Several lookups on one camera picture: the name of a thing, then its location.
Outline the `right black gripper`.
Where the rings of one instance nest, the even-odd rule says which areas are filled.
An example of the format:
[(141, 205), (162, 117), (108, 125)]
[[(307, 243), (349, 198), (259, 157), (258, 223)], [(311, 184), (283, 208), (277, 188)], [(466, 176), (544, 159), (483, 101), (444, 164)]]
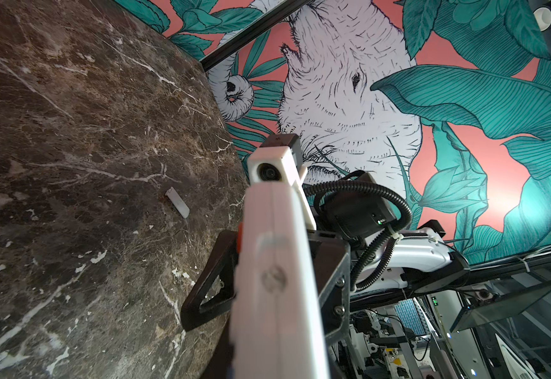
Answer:
[[(338, 235), (308, 235), (327, 346), (343, 340), (350, 325), (351, 257), (349, 243)], [(231, 309), (235, 297), (238, 233), (222, 231), (207, 263), (180, 311), (190, 332)]]

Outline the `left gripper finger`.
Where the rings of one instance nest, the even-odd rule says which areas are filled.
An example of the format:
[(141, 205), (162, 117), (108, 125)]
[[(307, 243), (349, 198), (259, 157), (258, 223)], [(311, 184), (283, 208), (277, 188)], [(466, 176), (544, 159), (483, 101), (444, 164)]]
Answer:
[(234, 376), (232, 369), (233, 358), (234, 346), (230, 341), (230, 327), (225, 326), (212, 358), (210, 358), (200, 379), (232, 379)]

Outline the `white remote control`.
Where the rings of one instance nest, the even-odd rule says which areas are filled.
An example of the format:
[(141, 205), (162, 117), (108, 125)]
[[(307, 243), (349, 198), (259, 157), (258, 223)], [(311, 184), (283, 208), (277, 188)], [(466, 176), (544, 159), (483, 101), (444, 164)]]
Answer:
[(286, 183), (246, 191), (230, 338), (234, 378), (328, 378), (302, 207)]

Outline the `white battery compartment cover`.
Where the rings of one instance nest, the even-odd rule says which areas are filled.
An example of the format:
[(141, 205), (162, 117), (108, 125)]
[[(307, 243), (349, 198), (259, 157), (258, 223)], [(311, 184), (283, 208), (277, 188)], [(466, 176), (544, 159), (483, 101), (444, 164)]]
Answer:
[(189, 217), (190, 208), (184, 202), (179, 193), (174, 189), (174, 187), (171, 186), (166, 191), (165, 196), (169, 200), (169, 202), (171, 202), (171, 204), (176, 208), (183, 219), (187, 219)]

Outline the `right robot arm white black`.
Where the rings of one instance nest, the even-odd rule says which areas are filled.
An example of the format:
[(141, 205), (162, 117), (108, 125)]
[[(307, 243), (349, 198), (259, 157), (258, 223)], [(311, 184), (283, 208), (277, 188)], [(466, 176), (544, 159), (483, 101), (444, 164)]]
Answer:
[[(449, 248), (437, 246), (438, 223), (430, 221), (420, 232), (405, 232), (401, 242), (390, 240), (382, 247), (391, 250), (389, 262), (371, 284), (384, 292), (413, 289), (436, 292), (468, 270), (468, 264)], [(329, 232), (309, 232), (313, 273), (321, 306), (324, 337), (335, 344), (348, 331), (350, 291), (345, 279), (351, 271), (350, 246)], [(234, 271), (239, 260), (242, 231), (221, 232), (209, 261), (181, 309), (181, 322), (190, 332), (231, 310), (235, 297)]]

